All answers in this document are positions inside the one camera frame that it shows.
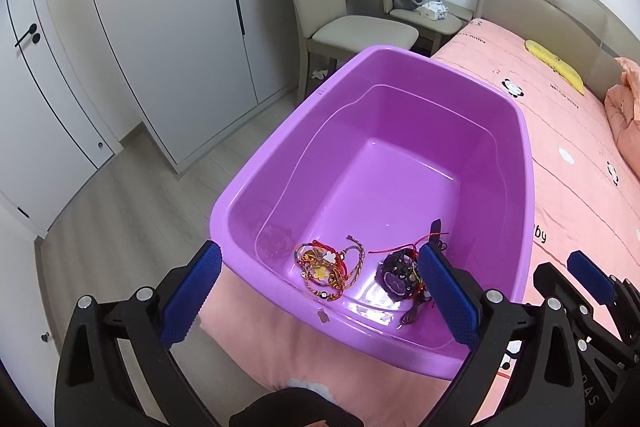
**bed headboard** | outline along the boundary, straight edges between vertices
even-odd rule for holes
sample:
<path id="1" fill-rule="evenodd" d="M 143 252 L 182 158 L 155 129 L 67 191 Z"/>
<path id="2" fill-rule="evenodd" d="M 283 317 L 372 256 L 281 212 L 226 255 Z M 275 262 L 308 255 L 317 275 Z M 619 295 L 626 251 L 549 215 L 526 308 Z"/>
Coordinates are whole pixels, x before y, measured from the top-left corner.
<path id="1" fill-rule="evenodd" d="M 620 83 L 614 57 L 640 62 L 640 40 L 599 0 L 478 0 L 475 17 L 539 42 L 601 100 Z"/>

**black wardrobe handle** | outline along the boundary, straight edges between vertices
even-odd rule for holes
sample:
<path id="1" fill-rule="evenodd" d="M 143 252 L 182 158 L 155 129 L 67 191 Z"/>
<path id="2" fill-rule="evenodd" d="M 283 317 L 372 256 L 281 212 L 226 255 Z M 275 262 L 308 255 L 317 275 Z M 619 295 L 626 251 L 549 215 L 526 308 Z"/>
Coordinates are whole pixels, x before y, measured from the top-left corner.
<path id="1" fill-rule="evenodd" d="M 18 39 L 18 41 L 15 43 L 14 48 L 17 48 L 27 35 L 33 35 L 37 29 L 38 29 L 38 25 L 36 23 L 33 23 L 31 26 L 29 26 L 29 29 L 27 30 L 27 32 L 23 36 L 21 36 Z"/>

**bed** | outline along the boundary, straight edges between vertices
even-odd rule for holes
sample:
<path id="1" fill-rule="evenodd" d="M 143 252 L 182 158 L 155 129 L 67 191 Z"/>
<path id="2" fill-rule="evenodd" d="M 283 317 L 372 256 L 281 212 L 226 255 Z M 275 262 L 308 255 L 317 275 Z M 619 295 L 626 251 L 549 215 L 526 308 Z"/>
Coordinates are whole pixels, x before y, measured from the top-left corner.
<path id="1" fill-rule="evenodd" d="M 580 95 L 524 47 L 532 39 L 580 73 Z M 478 0 L 476 18 L 433 57 L 512 96 L 532 148 L 536 207 L 530 273 L 582 250 L 607 273 L 640 282 L 640 183 L 613 142 L 602 99 L 620 80 L 614 57 L 638 61 L 640 42 L 597 0 Z M 530 277 L 525 302 L 540 295 Z M 596 320 L 613 328 L 601 307 Z M 448 382 L 392 367 L 277 308 L 223 269 L 201 327 L 268 389 L 310 387 L 369 427 L 418 425 Z M 510 370 L 501 369 L 480 417 L 491 414 Z"/>

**purple plastic tub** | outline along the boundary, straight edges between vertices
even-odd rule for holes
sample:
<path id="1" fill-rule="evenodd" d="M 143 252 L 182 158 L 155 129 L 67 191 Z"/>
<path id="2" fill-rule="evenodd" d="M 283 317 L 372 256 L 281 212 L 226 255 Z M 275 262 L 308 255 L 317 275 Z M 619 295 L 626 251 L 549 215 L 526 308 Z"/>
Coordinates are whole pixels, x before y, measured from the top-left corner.
<path id="1" fill-rule="evenodd" d="M 466 346 L 430 303 L 399 326 L 411 302 L 393 302 L 375 282 L 385 254 L 367 255 L 356 283 L 328 303 L 309 293 L 293 251 L 313 239 L 341 249 L 349 234 L 367 251 L 383 250 L 416 241 L 441 219 L 453 266 L 521 301 L 533 210 L 517 105 L 436 61 L 377 46 L 260 147 L 218 199 L 210 234 L 225 264 L 280 308 L 372 357 L 451 380 Z M 348 253 L 349 269 L 356 260 Z"/>

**blue gripper pad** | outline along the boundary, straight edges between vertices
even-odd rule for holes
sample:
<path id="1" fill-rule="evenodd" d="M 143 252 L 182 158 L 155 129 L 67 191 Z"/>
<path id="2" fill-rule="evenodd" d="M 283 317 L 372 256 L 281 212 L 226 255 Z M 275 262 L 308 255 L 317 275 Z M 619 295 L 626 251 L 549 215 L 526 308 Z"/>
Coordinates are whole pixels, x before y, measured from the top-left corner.
<path id="1" fill-rule="evenodd" d="M 598 304 L 612 305 L 616 300 L 611 279 L 580 250 L 576 250 L 569 256 L 566 267 Z"/>
<path id="2" fill-rule="evenodd" d="M 453 338 L 473 350 L 479 340 L 478 310 L 429 243 L 421 247 L 418 253 L 418 272 L 438 305 Z"/>
<path id="3" fill-rule="evenodd" d="M 222 252 L 211 243 L 162 310 L 160 342 L 166 349 L 185 339 L 220 270 Z"/>

